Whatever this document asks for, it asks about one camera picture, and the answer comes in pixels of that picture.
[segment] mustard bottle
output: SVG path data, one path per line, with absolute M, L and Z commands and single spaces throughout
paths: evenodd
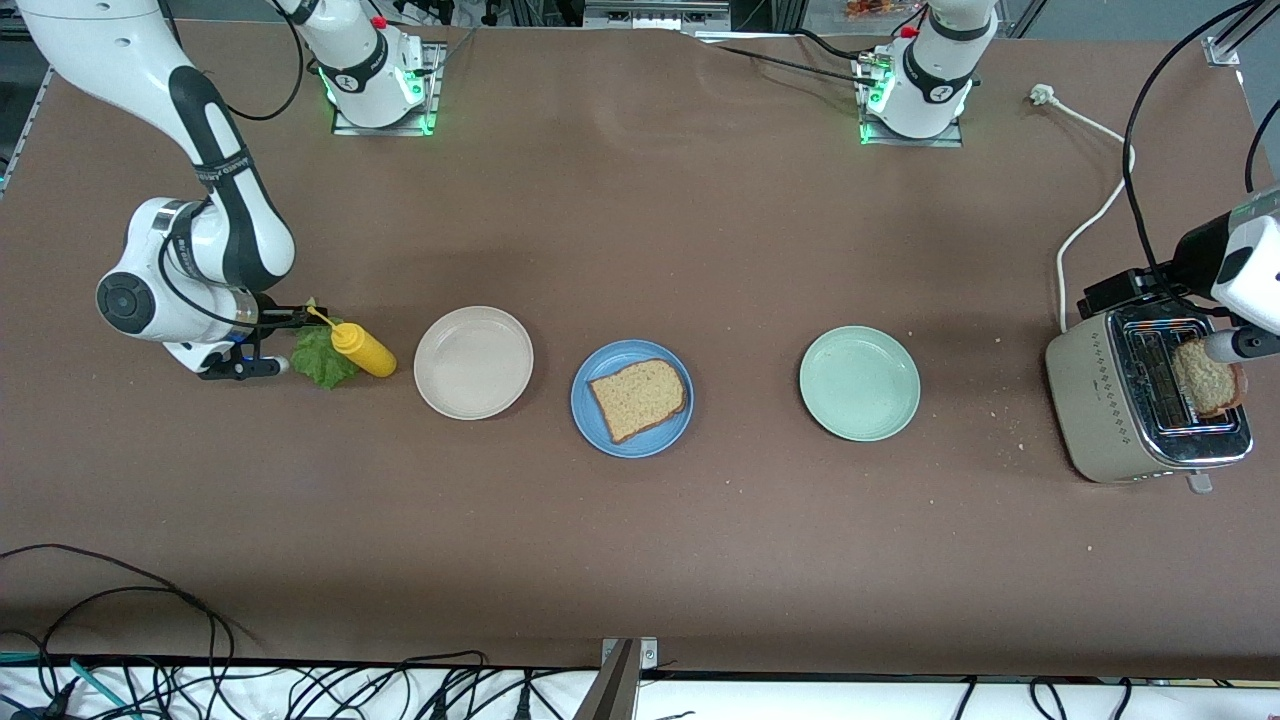
M 396 372 L 396 356 L 365 328 L 356 323 L 338 323 L 335 325 L 315 307 L 307 307 L 307 313 L 329 323 L 329 327 L 333 328 L 329 334 L 333 348 L 360 366 L 361 370 L 375 378 L 385 378 Z

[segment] slice of bread on plate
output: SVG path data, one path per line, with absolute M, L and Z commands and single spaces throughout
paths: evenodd
M 1244 368 L 1239 363 L 1229 365 L 1210 357 L 1203 338 L 1174 348 L 1174 377 L 1201 418 L 1224 415 L 1244 402 Z
M 609 439 L 621 445 L 685 409 L 685 382 L 666 360 L 632 363 L 588 383 L 604 414 Z

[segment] black joint cap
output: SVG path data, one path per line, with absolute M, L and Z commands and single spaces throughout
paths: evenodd
M 97 283 L 97 311 L 122 333 L 138 334 L 155 318 L 156 301 L 142 278 L 111 273 Z

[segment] white plug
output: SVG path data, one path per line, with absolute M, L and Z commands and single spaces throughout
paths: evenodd
M 1037 83 L 1036 87 L 1032 88 L 1030 94 L 1028 94 L 1028 97 L 1030 97 L 1032 105 L 1057 105 L 1057 97 L 1053 97 L 1052 85 Z

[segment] table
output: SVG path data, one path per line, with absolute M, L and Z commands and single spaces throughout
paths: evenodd
M 288 91 L 284 28 L 183 28 L 232 104 Z M 1249 368 L 1257 450 L 1197 497 L 1076 475 L 1041 361 L 1053 252 L 1119 154 L 1024 96 L 1048 82 L 1123 127 L 1164 50 L 996 42 L 956 151 L 861 146 L 838 81 L 669 32 L 483 29 L 431 138 L 332 137 L 308 77 L 282 118 L 241 123 L 298 242 L 273 296 L 320 299 L 404 368 L 333 392 L 202 383 L 102 323 L 93 288 L 133 209 L 201 188 L 160 133 L 55 82 L 0 206 L 4 543 L 166 575 L 262 657 L 576 665 L 643 634 L 677 669 L 1274 676 L 1276 365 Z M 1161 252 L 1242 199 L 1251 129 L 1234 73 L 1190 51 L 1169 68 L 1137 137 Z M 1139 263 L 1117 208 L 1071 250 L 1070 296 Z M 506 414 L 453 421 L 408 369 L 431 322 L 475 304 L 529 328 L 535 372 Z M 844 324 L 919 365 L 919 414 L 890 441 L 840 441 L 800 402 L 805 347 Z M 627 337 L 672 348 L 698 392 L 644 461 L 593 450 L 568 410 L 582 359 Z M 0 615 L 36 625 L 122 580 L 6 562 Z M 206 642 L 178 603 L 119 598 L 52 650 Z

